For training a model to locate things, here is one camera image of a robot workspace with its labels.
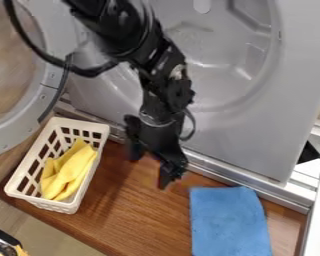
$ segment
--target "black cable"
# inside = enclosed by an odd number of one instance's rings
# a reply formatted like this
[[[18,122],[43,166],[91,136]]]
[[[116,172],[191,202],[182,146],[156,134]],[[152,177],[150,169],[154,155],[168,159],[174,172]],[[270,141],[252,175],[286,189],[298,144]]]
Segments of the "black cable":
[[[196,132],[196,119],[194,118],[194,116],[193,116],[193,114],[191,113],[190,110],[185,109],[185,110],[184,110],[184,113],[185,113],[185,115],[187,116],[187,118],[191,120],[193,127],[192,127],[192,130],[190,131],[189,134],[187,134],[187,135],[185,135],[185,136],[182,136],[182,137],[180,137],[179,139],[180,139],[181,141],[188,141],[189,139],[191,139],[191,138],[193,137],[193,135],[194,135],[195,132]]]
[[[25,30],[23,29],[19,18],[16,15],[16,11],[15,11],[15,6],[12,0],[3,0],[3,4],[4,7],[6,9],[6,12],[10,18],[10,21],[13,25],[13,27],[15,28],[15,30],[17,31],[17,33],[21,36],[22,40],[27,44],[27,46],[29,48],[31,48],[41,59],[43,59],[44,61],[60,67],[60,68],[65,68],[66,67],[66,62],[56,58],[52,55],[47,54],[46,52],[44,52],[43,50],[41,50],[39,47],[37,47],[28,37],[28,35],[26,34]],[[92,77],[96,77],[98,75],[100,75],[101,73],[114,68],[115,66],[117,66],[117,63],[113,62],[113,61],[109,61],[105,64],[103,64],[102,66],[98,66],[98,67],[94,67],[94,68],[88,68],[88,69],[82,69],[76,65],[70,65],[68,67],[68,70],[83,76],[83,77],[88,77],[88,78],[92,78]]]

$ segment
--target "wooden surface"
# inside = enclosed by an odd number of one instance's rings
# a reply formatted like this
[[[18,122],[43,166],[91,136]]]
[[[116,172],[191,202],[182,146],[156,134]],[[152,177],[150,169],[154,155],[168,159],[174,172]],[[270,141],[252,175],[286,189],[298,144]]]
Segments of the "wooden surface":
[[[108,142],[79,211],[65,215],[0,197],[107,255],[191,255],[189,188],[223,184],[194,173],[166,191],[156,188],[158,163],[126,160],[122,145]],[[306,217],[262,200],[275,256],[297,255]]]
[[[22,24],[32,35],[37,31],[30,16],[17,7]],[[25,94],[35,70],[35,56],[13,29],[0,1],[0,118]]]

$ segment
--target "floor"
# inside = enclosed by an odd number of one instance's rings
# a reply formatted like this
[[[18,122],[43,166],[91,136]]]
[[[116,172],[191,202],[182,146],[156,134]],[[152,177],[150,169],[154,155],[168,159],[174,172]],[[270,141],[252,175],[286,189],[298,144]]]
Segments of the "floor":
[[[0,229],[20,240],[31,256],[104,256],[1,200]]]

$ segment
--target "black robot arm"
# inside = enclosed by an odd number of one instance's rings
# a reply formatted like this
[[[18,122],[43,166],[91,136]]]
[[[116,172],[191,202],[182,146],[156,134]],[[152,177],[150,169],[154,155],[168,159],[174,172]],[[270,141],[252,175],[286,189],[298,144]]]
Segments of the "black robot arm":
[[[125,116],[130,158],[146,151],[161,161],[160,188],[184,173],[188,161],[180,147],[187,106],[194,92],[183,53],[159,21],[128,0],[65,0],[72,13],[102,40],[102,51],[138,71],[143,89],[139,117]]]

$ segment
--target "yellow cloth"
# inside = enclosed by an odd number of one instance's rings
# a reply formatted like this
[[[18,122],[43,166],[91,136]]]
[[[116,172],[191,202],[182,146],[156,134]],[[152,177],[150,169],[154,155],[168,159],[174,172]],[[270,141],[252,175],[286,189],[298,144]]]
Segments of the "yellow cloth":
[[[41,175],[41,194],[45,199],[64,200],[71,196],[83,182],[97,152],[78,139],[63,156],[47,159]]]

